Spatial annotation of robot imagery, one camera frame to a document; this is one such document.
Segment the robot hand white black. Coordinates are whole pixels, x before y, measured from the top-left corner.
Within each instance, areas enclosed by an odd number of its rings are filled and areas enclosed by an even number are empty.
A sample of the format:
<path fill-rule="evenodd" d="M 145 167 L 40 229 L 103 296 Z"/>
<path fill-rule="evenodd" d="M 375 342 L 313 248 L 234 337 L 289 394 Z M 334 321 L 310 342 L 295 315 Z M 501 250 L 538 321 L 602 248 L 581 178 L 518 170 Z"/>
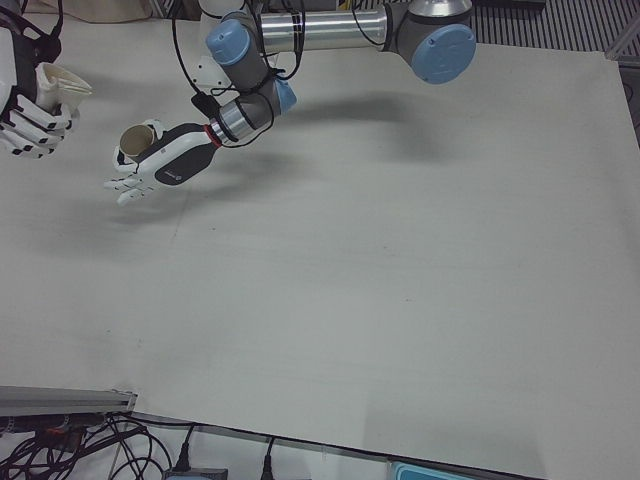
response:
<path fill-rule="evenodd" d="M 127 205 L 161 188 L 184 184 L 211 164 L 220 146 L 208 125 L 184 123 L 167 129 L 147 119 L 120 137 L 112 157 L 117 176 L 104 187 L 118 193 L 118 205 Z"/>
<path fill-rule="evenodd" d="M 1 145 L 13 156 L 40 159 L 73 130 L 79 112 L 66 102 L 46 106 L 38 98 L 43 67 L 62 51 L 63 6 L 49 33 L 27 20 L 25 9 L 25 2 L 1 3 Z"/>

